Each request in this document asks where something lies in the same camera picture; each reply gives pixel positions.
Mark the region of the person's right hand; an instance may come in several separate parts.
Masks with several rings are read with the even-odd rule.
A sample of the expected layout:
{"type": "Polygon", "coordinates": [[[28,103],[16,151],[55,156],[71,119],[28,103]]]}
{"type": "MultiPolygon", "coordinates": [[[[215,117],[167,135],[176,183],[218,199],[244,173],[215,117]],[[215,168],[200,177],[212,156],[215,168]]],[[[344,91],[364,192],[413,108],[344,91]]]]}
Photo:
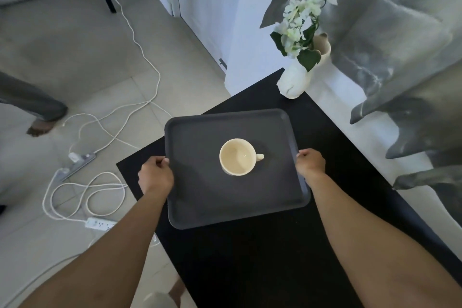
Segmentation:
{"type": "Polygon", "coordinates": [[[297,172],[311,186],[311,182],[320,175],[325,175],[326,161],[321,153],[314,149],[312,160],[297,160],[295,162],[297,172]]]}

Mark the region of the person's left forearm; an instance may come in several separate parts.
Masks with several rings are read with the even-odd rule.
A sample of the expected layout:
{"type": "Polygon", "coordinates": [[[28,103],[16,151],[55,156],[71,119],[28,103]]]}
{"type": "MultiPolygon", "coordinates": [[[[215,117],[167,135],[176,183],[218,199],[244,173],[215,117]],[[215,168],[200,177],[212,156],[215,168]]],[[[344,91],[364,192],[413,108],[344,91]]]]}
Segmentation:
{"type": "Polygon", "coordinates": [[[109,232],[18,308],[130,308],[169,193],[145,192],[109,232]]]}

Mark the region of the white ceramic vase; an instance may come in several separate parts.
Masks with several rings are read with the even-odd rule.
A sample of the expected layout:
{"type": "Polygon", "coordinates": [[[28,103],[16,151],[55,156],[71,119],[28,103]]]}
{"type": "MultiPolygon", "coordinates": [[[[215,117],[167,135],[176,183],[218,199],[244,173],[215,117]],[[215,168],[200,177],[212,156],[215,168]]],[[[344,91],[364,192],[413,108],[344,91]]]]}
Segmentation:
{"type": "Polygon", "coordinates": [[[287,99],[296,99],[304,93],[309,88],[315,73],[320,71],[324,63],[330,58],[331,44],[327,33],[323,32],[314,36],[314,47],[315,51],[321,55],[318,63],[308,71],[298,59],[294,59],[278,80],[279,92],[287,99]]]}

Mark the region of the white flowers with green leaves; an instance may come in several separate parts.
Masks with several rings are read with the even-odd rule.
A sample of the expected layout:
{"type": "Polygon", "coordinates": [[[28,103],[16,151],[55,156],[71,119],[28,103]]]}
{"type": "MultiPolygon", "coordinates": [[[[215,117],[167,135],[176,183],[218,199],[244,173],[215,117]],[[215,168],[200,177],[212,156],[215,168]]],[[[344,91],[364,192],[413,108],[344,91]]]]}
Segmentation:
{"type": "Polygon", "coordinates": [[[307,72],[321,61],[314,37],[319,28],[321,10],[326,4],[336,6],[337,0],[289,0],[282,22],[270,34],[282,56],[296,59],[307,72]]]}

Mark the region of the grey curtain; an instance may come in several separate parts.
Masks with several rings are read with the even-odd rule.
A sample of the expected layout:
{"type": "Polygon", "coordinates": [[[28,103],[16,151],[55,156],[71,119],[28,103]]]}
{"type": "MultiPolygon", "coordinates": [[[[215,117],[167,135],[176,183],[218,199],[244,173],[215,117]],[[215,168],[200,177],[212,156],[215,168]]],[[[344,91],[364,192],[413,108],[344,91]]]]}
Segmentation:
{"type": "MultiPolygon", "coordinates": [[[[289,0],[272,0],[261,28],[282,19],[289,0]]],[[[404,174],[396,189],[429,186],[462,227],[462,0],[337,0],[320,15],[331,60],[366,100],[350,124],[384,112],[398,127],[387,159],[425,153],[427,171],[404,174]]]]}

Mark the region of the dark grey serving tray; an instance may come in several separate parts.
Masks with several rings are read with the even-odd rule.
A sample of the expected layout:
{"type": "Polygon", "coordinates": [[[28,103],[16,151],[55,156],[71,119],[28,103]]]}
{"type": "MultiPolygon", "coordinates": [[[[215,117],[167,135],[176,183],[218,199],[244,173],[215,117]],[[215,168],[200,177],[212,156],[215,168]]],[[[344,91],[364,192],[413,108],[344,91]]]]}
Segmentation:
{"type": "Polygon", "coordinates": [[[165,154],[175,177],[170,224],[191,229],[306,206],[311,193],[296,171],[297,153],[290,118],[278,108],[170,119],[165,125],[165,154]],[[229,175],[220,165],[222,146],[234,138],[264,155],[244,176],[229,175]]]}

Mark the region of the person's left hand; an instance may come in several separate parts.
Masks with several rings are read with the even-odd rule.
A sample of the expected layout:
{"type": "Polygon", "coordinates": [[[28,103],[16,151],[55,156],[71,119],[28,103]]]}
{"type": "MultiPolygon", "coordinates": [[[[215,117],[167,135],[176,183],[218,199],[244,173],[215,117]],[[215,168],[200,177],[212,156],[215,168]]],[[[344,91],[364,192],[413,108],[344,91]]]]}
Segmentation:
{"type": "Polygon", "coordinates": [[[166,199],[174,186],[174,175],[170,166],[158,167],[153,162],[153,156],[143,163],[138,177],[138,183],[144,195],[166,199]]]}

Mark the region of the white power strip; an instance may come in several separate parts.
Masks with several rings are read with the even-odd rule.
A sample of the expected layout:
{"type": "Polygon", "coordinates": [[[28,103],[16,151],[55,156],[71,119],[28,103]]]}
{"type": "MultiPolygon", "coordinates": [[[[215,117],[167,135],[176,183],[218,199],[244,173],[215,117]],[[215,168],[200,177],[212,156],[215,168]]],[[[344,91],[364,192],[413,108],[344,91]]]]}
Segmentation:
{"type": "Polygon", "coordinates": [[[102,218],[88,218],[84,224],[87,229],[99,230],[99,231],[108,231],[117,224],[116,221],[106,220],[102,218]]]}

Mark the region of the cream ceramic cup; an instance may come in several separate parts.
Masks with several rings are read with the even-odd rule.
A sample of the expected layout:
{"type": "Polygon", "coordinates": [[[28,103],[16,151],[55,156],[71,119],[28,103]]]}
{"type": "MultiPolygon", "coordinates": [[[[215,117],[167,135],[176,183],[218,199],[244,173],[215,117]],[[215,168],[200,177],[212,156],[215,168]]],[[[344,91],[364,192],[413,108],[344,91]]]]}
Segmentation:
{"type": "Polygon", "coordinates": [[[234,138],[224,143],[219,152],[222,170],[231,176],[249,174],[256,163],[264,159],[264,154],[256,153],[247,140],[234,138]]]}

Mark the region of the person's right forearm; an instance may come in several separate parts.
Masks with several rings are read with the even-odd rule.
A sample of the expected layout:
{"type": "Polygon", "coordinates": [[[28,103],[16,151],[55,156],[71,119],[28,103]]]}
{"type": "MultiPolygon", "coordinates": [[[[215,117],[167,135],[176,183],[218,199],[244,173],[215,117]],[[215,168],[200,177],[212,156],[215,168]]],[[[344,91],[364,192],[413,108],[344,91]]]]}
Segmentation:
{"type": "Polygon", "coordinates": [[[462,288],[424,247],[325,173],[304,173],[328,240],[365,308],[462,308],[462,288]]]}

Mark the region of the grey power strip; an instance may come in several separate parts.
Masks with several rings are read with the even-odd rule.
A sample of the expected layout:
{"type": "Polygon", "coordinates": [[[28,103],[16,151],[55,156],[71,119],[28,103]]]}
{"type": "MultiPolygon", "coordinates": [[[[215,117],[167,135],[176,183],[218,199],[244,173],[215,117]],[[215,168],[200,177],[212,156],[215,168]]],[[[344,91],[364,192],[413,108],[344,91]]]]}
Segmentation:
{"type": "Polygon", "coordinates": [[[63,182],[67,180],[70,176],[72,176],[73,174],[81,170],[83,167],[88,165],[90,162],[92,162],[95,159],[96,154],[88,153],[88,154],[82,154],[82,156],[84,157],[83,162],[73,163],[71,161],[71,164],[69,166],[63,167],[58,171],[56,178],[59,182],[63,182]]]}

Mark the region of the white cabinet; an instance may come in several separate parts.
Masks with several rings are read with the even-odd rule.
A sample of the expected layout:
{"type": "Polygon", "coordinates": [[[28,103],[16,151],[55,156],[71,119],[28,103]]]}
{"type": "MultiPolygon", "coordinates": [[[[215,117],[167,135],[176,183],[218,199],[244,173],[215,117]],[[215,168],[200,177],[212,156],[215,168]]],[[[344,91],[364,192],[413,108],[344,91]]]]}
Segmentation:
{"type": "Polygon", "coordinates": [[[261,26],[271,0],[160,0],[167,12],[180,17],[218,64],[224,84],[235,95],[289,65],[261,26]],[[218,59],[227,64],[224,69],[218,59]]]}

